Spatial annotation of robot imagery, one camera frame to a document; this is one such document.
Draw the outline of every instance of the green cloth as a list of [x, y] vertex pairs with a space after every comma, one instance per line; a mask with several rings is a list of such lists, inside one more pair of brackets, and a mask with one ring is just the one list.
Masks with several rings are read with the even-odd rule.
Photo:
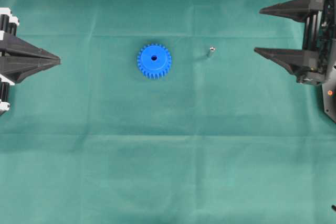
[[[301, 47], [302, 24], [258, 14], [285, 1], [1, 0], [62, 65], [11, 89], [0, 222], [334, 223], [321, 90], [253, 52]], [[148, 43], [163, 79], [137, 69]]]

